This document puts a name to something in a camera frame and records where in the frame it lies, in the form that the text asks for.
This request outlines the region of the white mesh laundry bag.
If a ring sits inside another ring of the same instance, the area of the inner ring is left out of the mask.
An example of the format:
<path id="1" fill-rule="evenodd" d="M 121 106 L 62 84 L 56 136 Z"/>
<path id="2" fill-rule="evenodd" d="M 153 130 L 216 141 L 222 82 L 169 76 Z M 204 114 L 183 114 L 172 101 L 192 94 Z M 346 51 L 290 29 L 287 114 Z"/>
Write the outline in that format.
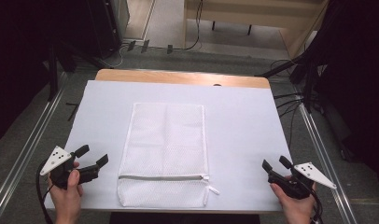
<path id="1" fill-rule="evenodd" d="M 211 192 L 204 107 L 134 104 L 118 174 L 122 206 L 198 208 Z"/>

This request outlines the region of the black metal stand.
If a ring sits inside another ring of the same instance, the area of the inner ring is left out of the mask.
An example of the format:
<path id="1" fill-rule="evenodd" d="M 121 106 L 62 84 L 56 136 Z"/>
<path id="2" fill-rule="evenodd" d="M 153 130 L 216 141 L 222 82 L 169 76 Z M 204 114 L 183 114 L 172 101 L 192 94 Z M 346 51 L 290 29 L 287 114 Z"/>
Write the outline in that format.
<path id="1" fill-rule="evenodd" d="M 294 70 L 289 76 L 289 80 L 293 85 L 303 84 L 302 102 L 306 111 L 310 113 L 312 89 L 316 81 L 317 66 L 311 61 L 311 57 L 308 53 L 305 52 L 294 59 L 285 60 L 284 63 L 276 66 L 275 68 L 271 68 L 269 71 L 261 75 L 257 75 L 257 77 L 269 78 L 289 69 L 292 66 L 294 66 Z"/>

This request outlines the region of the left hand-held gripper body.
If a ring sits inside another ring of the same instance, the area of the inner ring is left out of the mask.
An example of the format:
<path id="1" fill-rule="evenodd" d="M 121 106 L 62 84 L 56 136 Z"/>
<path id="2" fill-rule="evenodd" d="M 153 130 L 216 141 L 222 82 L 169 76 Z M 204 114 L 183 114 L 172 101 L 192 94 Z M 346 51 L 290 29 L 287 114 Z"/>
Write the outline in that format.
<path id="1" fill-rule="evenodd" d="M 77 158 L 74 152 L 67 152 L 57 146 L 54 148 L 39 172 L 40 175 L 49 175 L 54 186 L 67 189 L 70 173 L 74 170 L 74 161 Z M 79 184 L 91 182 L 98 177 L 100 168 L 94 165 L 78 169 L 80 173 Z"/>

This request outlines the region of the white table cover sheet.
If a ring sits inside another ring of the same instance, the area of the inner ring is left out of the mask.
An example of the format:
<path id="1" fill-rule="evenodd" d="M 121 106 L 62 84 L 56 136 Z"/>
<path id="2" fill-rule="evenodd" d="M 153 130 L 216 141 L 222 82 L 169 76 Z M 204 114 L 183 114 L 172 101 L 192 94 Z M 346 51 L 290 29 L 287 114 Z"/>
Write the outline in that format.
<path id="1" fill-rule="evenodd" d="M 289 154 L 270 88 L 235 88 L 123 81 L 87 83 L 65 148 L 90 150 L 79 162 L 88 166 L 102 156 L 109 162 L 97 179 L 84 184 L 82 206 L 124 211 L 117 193 L 119 164 L 135 103 L 194 104 L 205 108 L 209 182 L 204 213 L 262 214 L 280 204 L 261 165 L 286 169 L 279 157 Z"/>

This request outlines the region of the metal floor rail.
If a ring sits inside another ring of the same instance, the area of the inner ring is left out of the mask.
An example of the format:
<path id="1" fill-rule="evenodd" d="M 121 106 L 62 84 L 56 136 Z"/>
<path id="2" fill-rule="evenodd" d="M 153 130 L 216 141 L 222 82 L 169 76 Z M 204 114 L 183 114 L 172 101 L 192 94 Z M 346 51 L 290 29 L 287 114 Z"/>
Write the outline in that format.
<path id="1" fill-rule="evenodd" d="M 38 93 L 0 140 L 0 216 L 38 151 L 39 142 L 72 76 L 66 72 L 59 75 L 58 92 L 50 101 L 48 87 Z"/>
<path id="2" fill-rule="evenodd" d="M 331 180 L 335 185 L 335 189 L 331 189 L 332 197 L 337 205 L 338 211 L 341 215 L 344 224 L 358 224 L 358 221 L 352 210 L 352 206 L 349 202 L 348 197 L 344 191 L 343 185 L 335 172 L 334 166 L 331 162 L 328 151 L 325 144 L 320 136 L 316 123 L 312 115 L 307 111 L 304 105 L 300 106 L 302 118 L 305 122 L 308 133 L 310 134 L 311 140 L 316 150 L 316 154 L 321 163 L 325 176 Z"/>

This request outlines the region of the person's right hand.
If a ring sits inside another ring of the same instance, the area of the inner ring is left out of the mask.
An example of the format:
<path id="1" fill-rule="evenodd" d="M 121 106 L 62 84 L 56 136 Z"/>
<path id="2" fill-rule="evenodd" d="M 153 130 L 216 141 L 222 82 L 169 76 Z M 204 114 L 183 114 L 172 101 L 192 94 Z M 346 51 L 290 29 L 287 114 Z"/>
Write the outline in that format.
<path id="1" fill-rule="evenodd" d="M 270 188 L 283 209 L 287 224 L 310 224 L 313 207 L 316 203 L 313 196 L 298 200 L 288 197 L 275 183 L 272 183 Z"/>

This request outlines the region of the person's left hand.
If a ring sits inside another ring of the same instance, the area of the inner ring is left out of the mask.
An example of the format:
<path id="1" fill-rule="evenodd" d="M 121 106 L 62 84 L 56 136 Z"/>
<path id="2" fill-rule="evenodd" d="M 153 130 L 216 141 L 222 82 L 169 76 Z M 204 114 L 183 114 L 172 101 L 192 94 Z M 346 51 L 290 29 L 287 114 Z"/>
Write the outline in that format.
<path id="1" fill-rule="evenodd" d="M 81 211 L 81 197 L 83 188 L 78 184 L 80 173 L 73 170 L 67 182 L 67 189 L 59 189 L 52 186 L 48 179 L 50 195 L 55 206 L 55 224 L 77 224 Z"/>

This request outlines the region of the dark cabinet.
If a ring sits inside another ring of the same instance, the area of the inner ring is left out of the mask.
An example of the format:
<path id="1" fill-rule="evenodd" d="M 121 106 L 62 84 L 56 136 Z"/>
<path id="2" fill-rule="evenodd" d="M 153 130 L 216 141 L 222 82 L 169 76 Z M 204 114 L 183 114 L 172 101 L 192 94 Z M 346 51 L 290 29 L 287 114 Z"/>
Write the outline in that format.
<path id="1" fill-rule="evenodd" d="M 130 19 L 127 0 L 87 0 L 96 37 L 95 55 L 109 57 L 122 44 Z"/>

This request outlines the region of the light wooden bench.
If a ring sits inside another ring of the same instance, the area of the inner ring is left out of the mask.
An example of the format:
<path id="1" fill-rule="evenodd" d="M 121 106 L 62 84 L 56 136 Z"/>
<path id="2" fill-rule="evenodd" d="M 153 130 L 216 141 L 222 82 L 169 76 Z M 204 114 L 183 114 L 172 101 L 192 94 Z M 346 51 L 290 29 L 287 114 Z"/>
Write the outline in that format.
<path id="1" fill-rule="evenodd" d="M 320 28 L 330 0 L 184 0 L 183 28 L 195 19 L 202 5 L 201 18 L 247 25 L 279 28 L 288 56 L 302 52 L 310 34 Z"/>

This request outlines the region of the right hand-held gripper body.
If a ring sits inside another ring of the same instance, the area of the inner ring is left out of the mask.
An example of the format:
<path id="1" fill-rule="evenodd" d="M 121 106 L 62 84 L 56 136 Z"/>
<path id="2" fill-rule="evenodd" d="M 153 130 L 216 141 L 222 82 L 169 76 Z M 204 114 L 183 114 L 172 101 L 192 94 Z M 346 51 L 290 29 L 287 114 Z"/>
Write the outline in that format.
<path id="1" fill-rule="evenodd" d="M 268 174 L 268 182 L 278 185 L 290 198 L 298 200 L 308 198 L 315 182 L 330 189 L 336 188 L 336 185 L 311 162 L 292 164 L 292 168 L 289 170 L 291 171 L 290 178 L 286 178 L 272 170 Z"/>

